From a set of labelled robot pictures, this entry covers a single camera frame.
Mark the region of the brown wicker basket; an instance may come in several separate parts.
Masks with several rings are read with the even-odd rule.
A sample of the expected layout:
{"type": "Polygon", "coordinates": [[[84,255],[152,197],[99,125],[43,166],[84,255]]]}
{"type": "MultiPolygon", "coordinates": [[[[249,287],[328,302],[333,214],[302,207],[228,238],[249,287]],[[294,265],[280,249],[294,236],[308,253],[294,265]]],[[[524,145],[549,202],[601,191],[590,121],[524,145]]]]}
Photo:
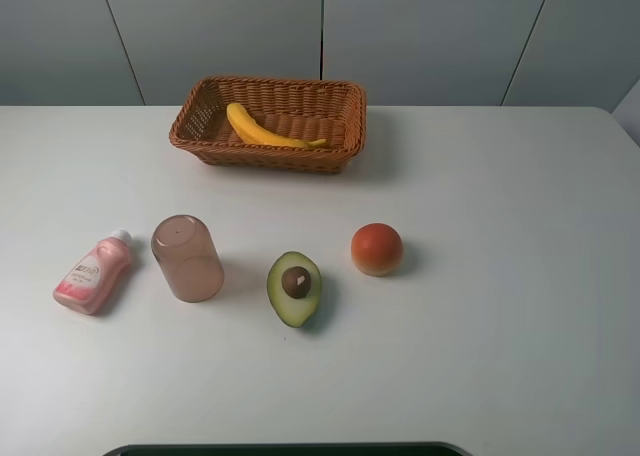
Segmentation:
{"type": "Polygon", "coordinates": [[[169,132],[171,144],[209,165],[337,174],[366,141],[366,92],[345,81],[207,77],[189,93],[169,132]],[[226,108],[239,103],[263,128],[287,138],[326,139],[317,149],[244,143],[226,108]]]}

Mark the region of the translucent pink plastic cup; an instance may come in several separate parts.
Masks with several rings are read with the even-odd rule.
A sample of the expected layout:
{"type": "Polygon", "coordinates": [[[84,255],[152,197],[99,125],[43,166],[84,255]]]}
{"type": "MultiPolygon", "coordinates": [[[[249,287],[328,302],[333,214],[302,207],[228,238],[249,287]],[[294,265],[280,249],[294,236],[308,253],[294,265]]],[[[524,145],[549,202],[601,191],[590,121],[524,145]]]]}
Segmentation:
{"type": "Polygon", "coordinates": [[[177,299],[203,302],[221,289],[224,270],[211,234],[200,219],[190,215],[165,219],[152,235],[151,249],[177,299]]]}

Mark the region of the black tray edge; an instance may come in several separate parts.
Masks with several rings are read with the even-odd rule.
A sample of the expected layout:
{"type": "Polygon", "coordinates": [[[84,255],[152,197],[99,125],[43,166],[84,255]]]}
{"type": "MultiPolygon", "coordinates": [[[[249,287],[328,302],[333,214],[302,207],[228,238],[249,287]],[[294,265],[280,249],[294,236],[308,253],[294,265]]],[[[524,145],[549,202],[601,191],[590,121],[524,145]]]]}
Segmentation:
{"type": "Polygon", "coordinates": [[[106,455],[210,456],[462,456],[469,452],[445,442],[255,443],[126,445],[106,455]]]}

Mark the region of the red orange tomato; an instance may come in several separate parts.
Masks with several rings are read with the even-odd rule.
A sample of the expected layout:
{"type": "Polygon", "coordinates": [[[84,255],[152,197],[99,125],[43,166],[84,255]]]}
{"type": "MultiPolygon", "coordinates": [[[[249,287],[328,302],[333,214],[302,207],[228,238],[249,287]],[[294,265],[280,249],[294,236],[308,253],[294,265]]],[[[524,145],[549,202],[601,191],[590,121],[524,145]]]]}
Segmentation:
{"type": "Polygon", "coordinates": [[[352,237],[350,250],[355,267],[374,277],[395,271],[404,254],[399,233],[384,223],[370,223],[359,228],[352,237]]]}

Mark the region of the pink detergent bottle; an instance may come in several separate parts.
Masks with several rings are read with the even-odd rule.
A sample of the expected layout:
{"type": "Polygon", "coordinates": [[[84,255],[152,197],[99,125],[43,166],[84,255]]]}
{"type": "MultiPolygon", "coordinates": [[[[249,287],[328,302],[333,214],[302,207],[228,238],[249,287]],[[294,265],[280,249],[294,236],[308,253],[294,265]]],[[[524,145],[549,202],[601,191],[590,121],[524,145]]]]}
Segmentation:
{"type": "Polygon", "coordinates": [[[54,300],[82,314],[98,312],[131,266],[132,241],[124,229],[100,240],[55,287],[54,300]]]}

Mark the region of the halved avocado with pit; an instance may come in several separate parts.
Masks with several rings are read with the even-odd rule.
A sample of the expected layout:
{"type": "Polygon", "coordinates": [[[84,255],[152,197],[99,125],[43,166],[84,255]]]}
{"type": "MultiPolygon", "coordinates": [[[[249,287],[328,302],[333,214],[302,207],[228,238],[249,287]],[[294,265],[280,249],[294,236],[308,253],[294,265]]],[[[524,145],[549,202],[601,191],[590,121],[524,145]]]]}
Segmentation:
{"type": "Polygon", "coordinates": [[[289,251],[272,265],[266,281],[269,302],[281,321],[299,328],[316,312],[322,295],[318,266],[306,255],[289,251]]]}

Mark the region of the yellow banana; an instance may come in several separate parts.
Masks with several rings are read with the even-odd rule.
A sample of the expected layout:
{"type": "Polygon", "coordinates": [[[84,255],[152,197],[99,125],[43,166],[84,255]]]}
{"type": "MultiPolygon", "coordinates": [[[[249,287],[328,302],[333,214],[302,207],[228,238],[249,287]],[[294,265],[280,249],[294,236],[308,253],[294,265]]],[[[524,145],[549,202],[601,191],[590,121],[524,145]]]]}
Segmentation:
{"type": "Polygon", "coordinates": [[[230,103],[226,108],[226,116],[233,130],[246,144],[299,149],[317,149],[327,146],[326,139],[304,141],[273,133],[260,126],[239,103],[230,103]]]}

